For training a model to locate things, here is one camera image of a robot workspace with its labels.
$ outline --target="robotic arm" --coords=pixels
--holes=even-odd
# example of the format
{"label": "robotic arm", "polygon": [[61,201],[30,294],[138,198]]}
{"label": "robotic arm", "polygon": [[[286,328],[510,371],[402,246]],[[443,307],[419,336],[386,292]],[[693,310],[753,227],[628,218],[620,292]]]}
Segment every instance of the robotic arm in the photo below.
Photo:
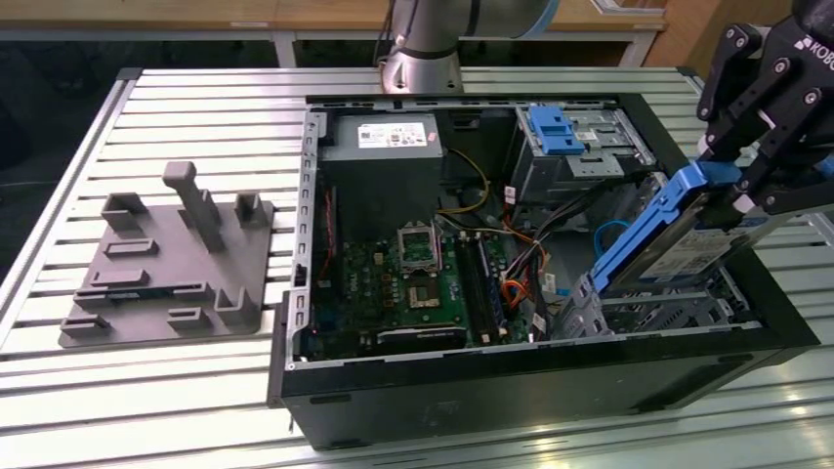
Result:
{"label": "robotic arm", "polygon": [[772,29],[725,30],[697,108],[700,158],[597,261],[598,292],[692,284],[793,216],[834,204],[833,98],[834,0],[797,0]]}
{"label": "robotic arm", "polygon": [[387,94],[461,93],[462,36],[521,38],[553,21],[558,0],[391,0],[394,47],[382,71]]}

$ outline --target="yellow cable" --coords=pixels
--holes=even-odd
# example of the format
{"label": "yellow cable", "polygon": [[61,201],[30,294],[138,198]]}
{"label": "yellow cable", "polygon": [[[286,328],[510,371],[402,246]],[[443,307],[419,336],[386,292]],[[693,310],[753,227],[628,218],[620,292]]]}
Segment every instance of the yellow cable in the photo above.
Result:
{"label": "yellow cable", "polygon": [[462,207],[462,208],[443,208],[438,210],[438,213],[446,213],[446,214],[467,213],[481,208],[481,205],[486,203],[486,199],[489,199],[490,197],[490,181],[489,179],[486,179],[486,174],[484,174],[484,171],[481,171],[481,168],[474,163],[473,159],[469,156],[466,156],[462,151],[459,151],[458,149],[449,149],[449,151],[457,154],[461,158],[463,158],[470,164],[470,166],[474,168],[474,170],[478,172],[478,176],[481,176],[481,180],[484,181],[484,195],[481,196],[481,200],[477,202],[476,205],[470,205],[469,207]]}

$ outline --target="gray plastic base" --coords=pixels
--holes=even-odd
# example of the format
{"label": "gray plastic base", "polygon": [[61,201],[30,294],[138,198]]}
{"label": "gray plastic base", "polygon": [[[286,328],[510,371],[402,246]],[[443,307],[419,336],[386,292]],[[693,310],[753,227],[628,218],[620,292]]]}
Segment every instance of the gray plastic base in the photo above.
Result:
{"label": "gray plastic base", "polygon": [[[186,179],[194,180],[191,171]],[[62,347],[259,330],[273,204],[249,193],[215,205],[209,191],[187,189],[198,200],[186,205],[202,212],[145,207],[134,193],[109,197],[102,216],[110,228],[62,324]]]}

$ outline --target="green motherboard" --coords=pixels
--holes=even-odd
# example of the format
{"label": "green motherboard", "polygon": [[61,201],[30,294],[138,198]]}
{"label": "green motherboard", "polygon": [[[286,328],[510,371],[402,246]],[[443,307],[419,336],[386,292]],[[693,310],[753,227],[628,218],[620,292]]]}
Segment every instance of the green motherboard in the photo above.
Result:
{"label": "green motherboard", "polygon": [[[397,237],[369,243],[345,243],[339,252],[339,267],[331,279],[321,281],[314,294],[314,320],[307,335],[306,352],[311,360],[349,359],[362,356],[362,344],[369,336],[386,330],[410,328],[458,328],[466,330],[466,347],[485,344],[473,333],[467,308],[457,240],[441,236],[434,272],[403,274],[401,259],[421,261],[433,256],[431,238]],[[508,268],[502,240],[485,236],[485,267],[498,285],[500,273]],[[506,304],[501,305],[508,312]],[[528,328],[520,318],[506,318],[501,325],[501,343],[528,339]]]}

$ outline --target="blue cable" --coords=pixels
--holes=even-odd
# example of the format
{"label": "blue cable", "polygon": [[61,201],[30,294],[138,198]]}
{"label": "blue cable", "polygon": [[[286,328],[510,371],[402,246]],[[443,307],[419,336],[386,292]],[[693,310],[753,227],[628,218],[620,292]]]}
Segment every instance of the blue cable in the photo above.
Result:
{"label": "blue cable", "polygon": [[602,245],[600,244],[600,235],[606,228],[614,225],[620,225],[621,227],[626,228],[632,226],[632,224],[624,220],[612,220],[610,222],[605,222],[602,225],[600,225],[600,228],[597,228],[597,231],[594,232],[594,253],[597,254],[597,258],[602,257],[604,254]]}

